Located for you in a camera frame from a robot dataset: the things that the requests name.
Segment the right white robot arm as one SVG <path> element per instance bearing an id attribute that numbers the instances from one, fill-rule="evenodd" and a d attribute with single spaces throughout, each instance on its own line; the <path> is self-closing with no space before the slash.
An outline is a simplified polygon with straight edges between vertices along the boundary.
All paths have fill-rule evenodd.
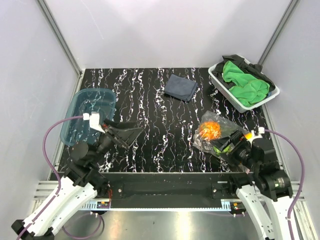
<path id="1" fill-rule="evenodd" d="M 236 130 L 210 141 L 212 150 L 231 166 L 243 165 L 252 172 L 229 177 L 228 195 L 239 198 L 261 240 L 297 240 L 299 231 L 293 208 L 298 195 L 276 160 L 276 152 L 263 138 L 267 129 L 244 134 Z"/>

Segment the clear zip top bag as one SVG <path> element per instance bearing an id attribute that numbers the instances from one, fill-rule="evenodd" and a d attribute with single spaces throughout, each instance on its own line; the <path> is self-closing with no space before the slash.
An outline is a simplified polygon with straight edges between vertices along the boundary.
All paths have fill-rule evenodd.
<path id="1" fill-rule="evenodd" d="M 241 131 L 244 135 L 249 131 L 236 123 L 228 120 L 211 111 L 206 111 L 201 117 L 199 127 L 193 136 L 193 146 L 200 151 L 218 156 L 221 153 L 230 152 L 233 146 L 226 144 L 230 136 L 236 131 Z"/>

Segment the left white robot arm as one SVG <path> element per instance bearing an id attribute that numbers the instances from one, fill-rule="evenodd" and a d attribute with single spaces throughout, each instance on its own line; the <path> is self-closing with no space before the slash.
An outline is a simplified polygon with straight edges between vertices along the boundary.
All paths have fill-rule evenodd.
<path id="1" fill-rule="evenodd" d="M 17 219 L 12 230 L 19 240 L 53 240 L 64 224 L 88 201 L 103 198 L 109 190 L 109 180 L 100 174 L 98 161 L 110 147 L 117 145 L 129 149 L 143 132 L 135 122 L 114 122 L 105 119 L 100 124 L 97 112 L 70 117 L 82 119 L 99 132 L 94 144 L 86 141 L 72 146 L 72 163 L 60 176 L 56 169 L 57 187 L 31 215 Z"/>

